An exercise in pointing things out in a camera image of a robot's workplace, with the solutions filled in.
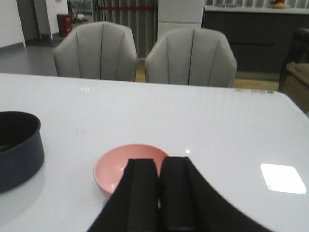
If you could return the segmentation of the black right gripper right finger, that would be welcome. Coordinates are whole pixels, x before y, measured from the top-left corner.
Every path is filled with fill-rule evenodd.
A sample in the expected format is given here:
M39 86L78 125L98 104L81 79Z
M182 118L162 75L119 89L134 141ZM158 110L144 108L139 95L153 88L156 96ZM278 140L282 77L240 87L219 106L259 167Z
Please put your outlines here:
M159 183L164 232L268 231L219 194L188 157L164 158Z

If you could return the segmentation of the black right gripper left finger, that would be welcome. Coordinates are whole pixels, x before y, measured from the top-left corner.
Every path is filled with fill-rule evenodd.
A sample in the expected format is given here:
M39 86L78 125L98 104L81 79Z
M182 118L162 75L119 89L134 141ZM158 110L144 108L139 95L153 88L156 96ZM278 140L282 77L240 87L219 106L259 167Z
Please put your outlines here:
M129 159L89 232L157 232L158 175L153 159Z

